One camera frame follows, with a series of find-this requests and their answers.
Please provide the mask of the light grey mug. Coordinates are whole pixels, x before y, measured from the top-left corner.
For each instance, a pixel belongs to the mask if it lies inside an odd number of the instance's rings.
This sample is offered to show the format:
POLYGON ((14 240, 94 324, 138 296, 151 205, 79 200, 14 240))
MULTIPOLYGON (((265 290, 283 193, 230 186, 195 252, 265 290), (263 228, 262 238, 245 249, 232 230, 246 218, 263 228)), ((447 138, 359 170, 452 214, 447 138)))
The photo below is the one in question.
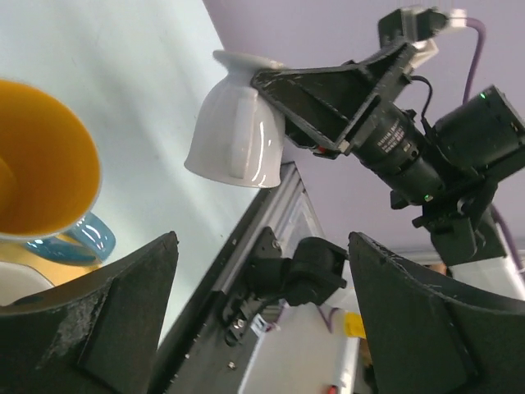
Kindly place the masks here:
POLYGON ((250 82, 261 69, 279 70, 285 65, 225 50, 212 55, 227 75, 201 105, 185 168, 228 185, 276 187, 281 183, 285 118, 250 82))

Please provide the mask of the yellow tray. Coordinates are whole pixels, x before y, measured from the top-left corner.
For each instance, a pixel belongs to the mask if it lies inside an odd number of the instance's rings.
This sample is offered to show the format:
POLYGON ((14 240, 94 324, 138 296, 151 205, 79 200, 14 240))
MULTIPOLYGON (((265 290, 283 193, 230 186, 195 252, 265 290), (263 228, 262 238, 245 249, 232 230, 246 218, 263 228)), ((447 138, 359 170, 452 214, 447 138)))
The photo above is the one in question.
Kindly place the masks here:
POLYGON ((91 273, 102 266, 102 261, 96 258, 90 265, 76 266, 64 263, 51 263, 51 268, 47 278, 54 285, 61 285, 70 282, 88 273, 91 273))

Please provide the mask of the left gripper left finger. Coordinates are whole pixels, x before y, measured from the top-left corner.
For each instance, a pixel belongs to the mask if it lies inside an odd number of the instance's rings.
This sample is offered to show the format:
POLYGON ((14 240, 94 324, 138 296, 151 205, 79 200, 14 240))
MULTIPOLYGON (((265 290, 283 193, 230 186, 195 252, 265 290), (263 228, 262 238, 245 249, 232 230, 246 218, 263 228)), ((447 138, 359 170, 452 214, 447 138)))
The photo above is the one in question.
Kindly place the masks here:
POLYGON ((1 308, 3 393, 145 393, 179 256, 170 231, 1 308))

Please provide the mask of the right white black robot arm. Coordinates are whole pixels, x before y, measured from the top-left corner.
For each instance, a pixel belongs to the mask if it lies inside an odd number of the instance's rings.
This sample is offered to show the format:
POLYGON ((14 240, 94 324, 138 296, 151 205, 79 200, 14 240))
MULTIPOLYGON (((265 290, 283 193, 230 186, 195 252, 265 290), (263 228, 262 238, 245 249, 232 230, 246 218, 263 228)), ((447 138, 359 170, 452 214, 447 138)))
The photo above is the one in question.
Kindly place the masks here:
POLYGON ((404 39, 361 62, 255 72, 251 84, 285 118, 292 143, 319 158, 355 156, 390 187, 393 209, 419 206, 448 267, 507 255, 492 201, 524 166, 524 122, 495 86, 430 124, 395 100, 416 80, 404 39))

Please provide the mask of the dark grey mug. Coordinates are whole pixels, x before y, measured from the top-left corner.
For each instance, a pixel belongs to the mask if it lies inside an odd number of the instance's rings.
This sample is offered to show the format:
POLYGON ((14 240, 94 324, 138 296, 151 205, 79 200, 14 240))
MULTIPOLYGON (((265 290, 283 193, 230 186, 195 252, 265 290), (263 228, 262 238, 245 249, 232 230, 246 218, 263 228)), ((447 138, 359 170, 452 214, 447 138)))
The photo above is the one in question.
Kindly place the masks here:
POLYGON ((0 305, 13 302, 53 288, 54 285, 39 271, 24 264, 0 263, 0 305))

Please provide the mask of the blue butterfly mug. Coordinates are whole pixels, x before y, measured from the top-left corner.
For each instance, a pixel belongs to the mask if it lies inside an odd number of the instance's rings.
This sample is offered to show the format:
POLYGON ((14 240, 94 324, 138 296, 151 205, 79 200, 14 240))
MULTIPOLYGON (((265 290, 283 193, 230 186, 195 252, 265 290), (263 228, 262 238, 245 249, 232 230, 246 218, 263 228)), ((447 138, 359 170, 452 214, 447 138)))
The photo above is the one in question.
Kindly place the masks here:
POLYGON ((1 240, 55 263, 103 262, 116 246, 92 212, 102 186, 81 120, 31 85, 1 81, 1 240))

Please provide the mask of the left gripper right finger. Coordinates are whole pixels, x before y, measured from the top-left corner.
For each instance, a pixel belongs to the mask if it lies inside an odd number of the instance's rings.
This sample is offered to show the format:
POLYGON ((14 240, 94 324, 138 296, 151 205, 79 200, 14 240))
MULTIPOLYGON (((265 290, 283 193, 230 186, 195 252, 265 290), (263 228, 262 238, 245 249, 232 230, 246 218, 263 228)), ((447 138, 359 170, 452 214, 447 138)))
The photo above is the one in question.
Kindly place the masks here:
POLYGON ((522 393, 524 303, 405 259, 361 232, 349 265, 380 393, 522 393))

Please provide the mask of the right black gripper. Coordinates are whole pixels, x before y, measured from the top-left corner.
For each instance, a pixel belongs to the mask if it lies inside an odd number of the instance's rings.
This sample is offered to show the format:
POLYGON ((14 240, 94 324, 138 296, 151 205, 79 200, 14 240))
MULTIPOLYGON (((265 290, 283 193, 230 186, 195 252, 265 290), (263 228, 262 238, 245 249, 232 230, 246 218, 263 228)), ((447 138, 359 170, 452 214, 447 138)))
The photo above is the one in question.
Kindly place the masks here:
POLYGON ((410 42, 396 40, 361 62, 260 70, 251 85, 285 116, 285 134, 295 146, 336 158, 363 145, 381 106, 408 84, 416 53, 410 42))

